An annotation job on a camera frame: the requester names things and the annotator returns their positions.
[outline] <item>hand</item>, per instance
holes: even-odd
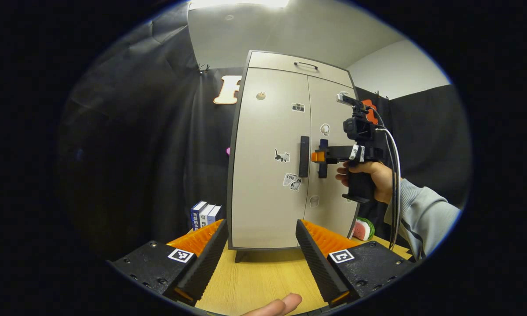
[[[284,316],[295,310],[300,302],[302,302],[302,297],[291,293],[285,296],[283,300],[275,300],[242,316]]]
[[[349,167],[349,162],[344,162],[343,168],[337,168],[339,174],[335,178],[336,180],[340,180],[346,187],[349,186],[349,180],[347,178],[348,169],[349,172],[353,173],[366,172],[370,174],[375,186],[374,199],[386,204],[390,203],[392,199],[392,174],[394,174],[392,169],[380,162],[361,162],[354,167]]]

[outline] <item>ceiling light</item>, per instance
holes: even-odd
[[[189,10],[221,6],[223,4],[260,4],[268,7],[284,8],[289,0],[191,0]]]

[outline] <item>table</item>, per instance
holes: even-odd
[[[372,240],[388,247],[388,241],[377,236],[373,236]],[[412,256],[406,253],[406,248],[396,245],[394,249],[404,259]],[[239,316],[272,300],[284,298],[290,292],[300,294],[303,300],[288,315],[327,306],[302,250],[250,252],[239,263],[234,263],[235,256],[236,251],[229,250],[227,243],[215,273],[195,307],[204,309],[209,314],[215,312]]]

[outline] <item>ceiling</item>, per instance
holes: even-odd
[[[248,50],[280,52],[347,68],[404,40],[390,26],[337,0],[290,0],[286,8],[255,4],[199,8],[189,11],[189,29],[199,65],[211,68],[243,67]]]

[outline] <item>top drawer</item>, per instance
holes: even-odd
[[[252,52],[249,67],[298,72],[299,74],[336,82],[349,88],[353,87],[348,71],[305,58],[266,52]]]

